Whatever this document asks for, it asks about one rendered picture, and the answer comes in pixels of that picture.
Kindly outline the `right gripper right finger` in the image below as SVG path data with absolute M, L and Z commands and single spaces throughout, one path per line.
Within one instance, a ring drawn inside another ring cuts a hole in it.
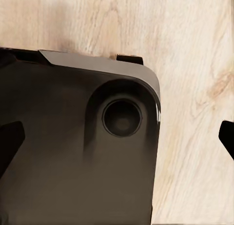
M 234 123 L 222 121 L 218 137 L 234 160 Z

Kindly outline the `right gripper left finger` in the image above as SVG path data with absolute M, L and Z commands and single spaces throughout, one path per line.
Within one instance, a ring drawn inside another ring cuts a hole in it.
M 0 126 L 0 179 L 25 139 L 22 121 Z

